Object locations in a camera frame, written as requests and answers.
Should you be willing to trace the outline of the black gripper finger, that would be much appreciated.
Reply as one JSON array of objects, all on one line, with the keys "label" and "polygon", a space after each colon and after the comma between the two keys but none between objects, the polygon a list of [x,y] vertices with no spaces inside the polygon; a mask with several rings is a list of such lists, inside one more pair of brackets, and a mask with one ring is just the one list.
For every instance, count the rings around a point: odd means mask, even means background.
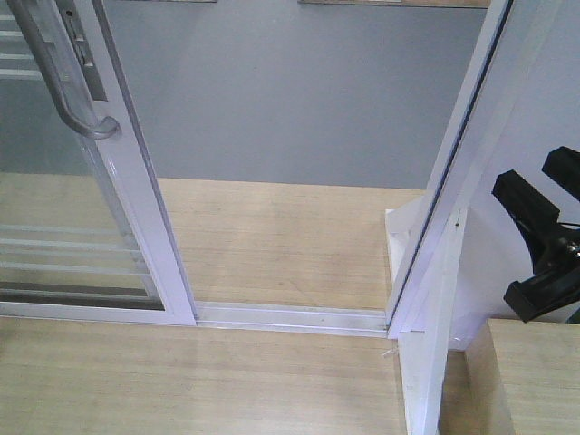
[{"label": "black gripper finger", "polygon": [[498,175],[492,195],[519,229],[542,231],[559,218],[560,210],[514,170]]},{"label": "black gripper finger", "polygon": [[576,200],[580,199],[579,152],[559,147],[548,153],[542,171]]}]

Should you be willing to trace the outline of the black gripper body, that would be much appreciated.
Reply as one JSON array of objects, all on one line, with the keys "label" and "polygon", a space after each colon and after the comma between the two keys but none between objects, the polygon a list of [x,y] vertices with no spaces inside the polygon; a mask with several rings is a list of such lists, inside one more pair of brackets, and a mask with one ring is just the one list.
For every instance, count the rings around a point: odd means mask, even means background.
[{"label": "black gripper body", "polygon": [[518,223],[533,275],[509,284],[504,301],[524,323],[579,301],[579,229],[560,223],[533,231]]}]

